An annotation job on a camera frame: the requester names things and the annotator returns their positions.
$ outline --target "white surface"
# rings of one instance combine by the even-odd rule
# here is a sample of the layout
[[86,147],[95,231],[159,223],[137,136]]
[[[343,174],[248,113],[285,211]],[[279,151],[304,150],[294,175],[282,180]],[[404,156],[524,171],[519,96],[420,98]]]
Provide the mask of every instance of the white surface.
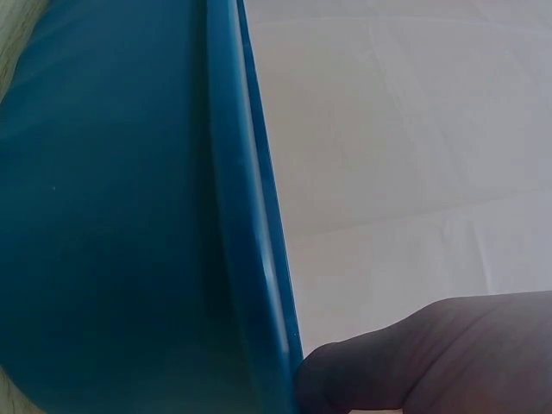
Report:
[[248,0],[305,351],[552,289],[552,2]]

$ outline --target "finger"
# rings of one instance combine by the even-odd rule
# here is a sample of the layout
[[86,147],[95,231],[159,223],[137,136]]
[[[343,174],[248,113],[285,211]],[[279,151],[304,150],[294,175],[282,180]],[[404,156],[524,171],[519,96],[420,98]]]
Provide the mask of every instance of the finger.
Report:
[[400,323],[311,354],[296,375],[301,414],[396,410],[428,369],[507,296],[449,299]]

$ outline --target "blue plastic container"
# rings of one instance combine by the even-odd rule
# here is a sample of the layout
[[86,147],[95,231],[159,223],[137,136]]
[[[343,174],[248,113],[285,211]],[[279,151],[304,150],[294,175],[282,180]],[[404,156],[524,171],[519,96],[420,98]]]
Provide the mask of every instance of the blue plastic container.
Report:
[[293,413],[242,0],[53,0],[0,106],[0,365],[44,411]]

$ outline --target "hand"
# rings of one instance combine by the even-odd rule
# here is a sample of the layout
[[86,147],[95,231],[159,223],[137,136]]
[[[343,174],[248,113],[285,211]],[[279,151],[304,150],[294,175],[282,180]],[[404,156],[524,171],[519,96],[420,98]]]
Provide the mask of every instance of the hand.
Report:
[[447,299],[325,345],[296,395],[300,414],[552,413],[552,292]]

